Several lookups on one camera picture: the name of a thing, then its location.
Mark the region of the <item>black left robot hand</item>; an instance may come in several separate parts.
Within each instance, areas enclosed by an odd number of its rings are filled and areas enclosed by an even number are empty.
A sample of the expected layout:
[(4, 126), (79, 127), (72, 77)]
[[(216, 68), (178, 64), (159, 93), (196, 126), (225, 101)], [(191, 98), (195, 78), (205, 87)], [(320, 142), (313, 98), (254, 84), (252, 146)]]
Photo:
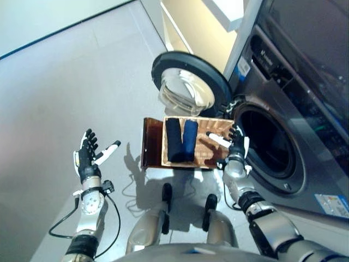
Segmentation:
[(89, 177), (101, 177), (99, 167), (120, 147), (121, 142), (116, 140), (109, 147), (96, 154), (98, 148), (95, 132), (87, 129), (80, 142), (80, 148), (73, 152), (74, 169), (81, 183)]

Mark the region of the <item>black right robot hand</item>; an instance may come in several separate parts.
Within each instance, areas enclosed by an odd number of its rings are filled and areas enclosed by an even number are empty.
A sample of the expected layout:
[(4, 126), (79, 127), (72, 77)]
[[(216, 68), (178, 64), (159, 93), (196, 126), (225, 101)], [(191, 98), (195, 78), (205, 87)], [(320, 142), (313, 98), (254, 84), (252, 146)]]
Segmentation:
[(249, 137), (244, 136), (242, 129), (237, 125), (233, 124), (228, 131), (229, 140), (224, 136), (217, 135), (213, 132), (206, 132), (206, 135), (220, 146), (225, 147), (229, 150), (230, 154), (239, 153), (245, 160), (249, 149)]

